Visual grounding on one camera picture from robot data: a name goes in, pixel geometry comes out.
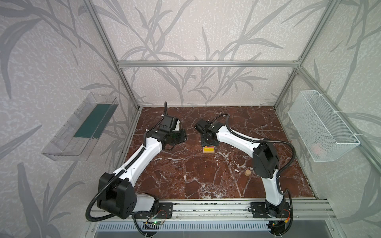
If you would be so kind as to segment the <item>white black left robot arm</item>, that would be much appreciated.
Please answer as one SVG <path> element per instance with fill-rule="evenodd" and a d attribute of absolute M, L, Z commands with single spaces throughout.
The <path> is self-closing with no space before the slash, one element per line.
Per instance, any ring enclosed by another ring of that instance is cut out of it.
<path fill-rule="evenodd" d="M 98 191 L 85 211 L 86 220 L 100 222 L 112 217 L 127 219 L 141 212 L 157 214 L 158 200 L 152 195 L 137 194 L 135 185 L 149 163 L 166 145 L 175 146 L 186 139 L 181 121 L 169 115 L 165 108 L 161 120 L 144 133 L 139 149 L 114 172 L 104 173 L 100 177 Z"/>

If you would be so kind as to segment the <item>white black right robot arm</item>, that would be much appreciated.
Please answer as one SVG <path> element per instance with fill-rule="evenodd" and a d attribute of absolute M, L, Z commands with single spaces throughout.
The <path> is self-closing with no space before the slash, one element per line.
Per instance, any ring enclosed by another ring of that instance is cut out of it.
<path fill-rule="evenodd" d="M 279 178 L 295 161 L 294 146 L 282 140 L 258 139 L 239 133 L 229 126 L 228 114 L 221 114 L 212 121 L 204 119 L 195 123 L 195 129 L 200 133 L 203 147 L 218 146 L 221 142 L 237 148 L 252 158 L 252 166 L 256 175 L 261 177 L 266 199 L 265 211 L 270 217 L 276 217 L 283 211 L 286 201 Z M 279 156 L 274 144 L 283 144 L 292 150 L 291 159 L 282 168 L 279 168 Z"/>

